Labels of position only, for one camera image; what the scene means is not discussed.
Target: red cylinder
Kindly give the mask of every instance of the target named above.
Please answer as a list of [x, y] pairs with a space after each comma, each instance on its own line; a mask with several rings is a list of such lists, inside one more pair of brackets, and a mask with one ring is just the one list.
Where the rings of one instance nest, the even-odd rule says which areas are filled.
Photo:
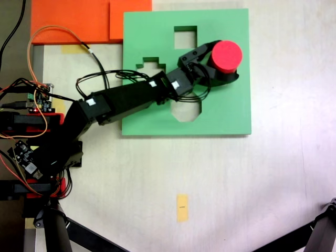
[[227, 74], [237, 70], [243, 59], [241, 48], [234, 42], [223, 40], [218, 42], [211, 53], [214, 67]]

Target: circuit board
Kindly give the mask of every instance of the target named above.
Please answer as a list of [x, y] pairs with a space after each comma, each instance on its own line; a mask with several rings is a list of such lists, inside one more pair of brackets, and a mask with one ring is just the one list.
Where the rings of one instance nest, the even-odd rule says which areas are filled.
[[[53, 92], [53, 84], [46, 84], [46, 87], [40, 87], [46, 92], [52, 93]], [[29, 102], [32, 102], [32, 107], [28, 108], [29, 113], [39, 113], [38, 109], [34, 103], [34, 94], [29, 93], [28, 94], [28, 100]], [[55, 109], [52, 108], [52, 97], [48, 96], [41, 92], [36, 92], [36, 103], [39, 107], [39, 109], [42, 111], [42, 113], [55, 113]]]
[[[24, 142], [18, 141], [15, 144], [14, 152], [17, 163], [22, 166], [30, 175], [32, 175], [37, 180], [42, 177], [42, 173], [37, 169], [32, 159], [33, 150]], [[8, 150], [9, 156], [14, 159], [13, 149]]]

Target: green foam board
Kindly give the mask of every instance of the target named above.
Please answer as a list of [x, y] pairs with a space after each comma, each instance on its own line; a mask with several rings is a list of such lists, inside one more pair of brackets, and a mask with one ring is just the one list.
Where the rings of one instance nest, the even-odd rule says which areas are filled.
[[[171, 102], [152, 104], [122, 121], [123, 135], [251, 134], [249, 23], [247, 9], [132, 12], [124, 14], [123, 69], [136, 70], [144, 58], [159, 58], [166, 72], [190, 49], [174, 48], [174, 31], [197, 27], [197, 46], [215, 40], [232, 40], [243, 51], [234, 83], [213, 88], [202, 101], [202, 113], [193, 122], [179, 122]], [[195, 93], [204, 87], [195, 88]]]

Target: white table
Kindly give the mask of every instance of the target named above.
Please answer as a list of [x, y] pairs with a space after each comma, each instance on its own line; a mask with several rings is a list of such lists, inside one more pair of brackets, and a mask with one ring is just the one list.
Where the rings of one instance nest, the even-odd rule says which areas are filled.
[[[153, 8], [249, 8], [252, 135], [124, 138], [118, 122], [94, 125], [65, 213], [148, 252], [248, 252], [313, 220], [336, 196], [336, 2], [153, 0]], [[92, 48], [106, 69], [122, 67], [121, 45]], [[43, 81], [57, 94], [79, 99], [76, 79], [95, 71], [89, 55], [44, 48]], [[101, 90], [102, 80], [82, 88]], [[179, 193], [189, 198], [183, 223]], [[42, 229], [36, 251], [45, 251]]]

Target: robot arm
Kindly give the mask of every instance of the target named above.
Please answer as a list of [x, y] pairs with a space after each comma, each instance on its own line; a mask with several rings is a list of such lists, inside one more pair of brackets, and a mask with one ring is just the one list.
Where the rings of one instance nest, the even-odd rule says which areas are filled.
[[23, 142], [16, 144], [20, 165], [38, 180], [50, 179], [80, 161], [83, 153], [78, 139], [93, 123], [113, 123], [155, 102], [161, 105], [169, 99], [183, 101], [196, 81], [210, 88], [237, 80], [236, 70], [223, 72], [214, 65], [211, 53], [221, 42], [207, 43], [182, 55], [178, 68], [167, 74], [160, 72], [145, 81], [94, 92], [86, 100], [73, 102], [59, 130], [39, 137], [45, 144], [34, 151]]

